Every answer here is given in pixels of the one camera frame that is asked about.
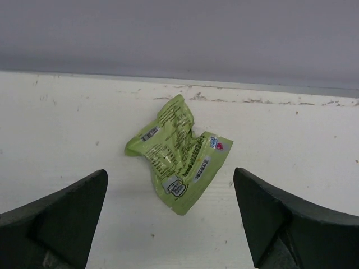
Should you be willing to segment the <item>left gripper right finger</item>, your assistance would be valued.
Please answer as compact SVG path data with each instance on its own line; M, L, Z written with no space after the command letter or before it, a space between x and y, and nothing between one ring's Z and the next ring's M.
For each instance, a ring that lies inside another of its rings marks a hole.
M236 168L234 188L255 268L358 268L358 216L319 206Z

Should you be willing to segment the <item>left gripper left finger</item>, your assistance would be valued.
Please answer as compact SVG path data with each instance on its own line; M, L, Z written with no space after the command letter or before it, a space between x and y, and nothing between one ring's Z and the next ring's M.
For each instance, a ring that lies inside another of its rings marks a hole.
M108 186L98 170L1 214L1 268L85 268Z

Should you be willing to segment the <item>green snack packet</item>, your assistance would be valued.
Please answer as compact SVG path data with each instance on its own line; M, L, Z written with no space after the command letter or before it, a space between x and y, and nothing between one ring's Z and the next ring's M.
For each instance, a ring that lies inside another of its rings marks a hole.
M194 116L178 94L125 146L125 155L142 156L150 163L155 192L180 216L207 189L233 145L207 131L198 136L193 126Z

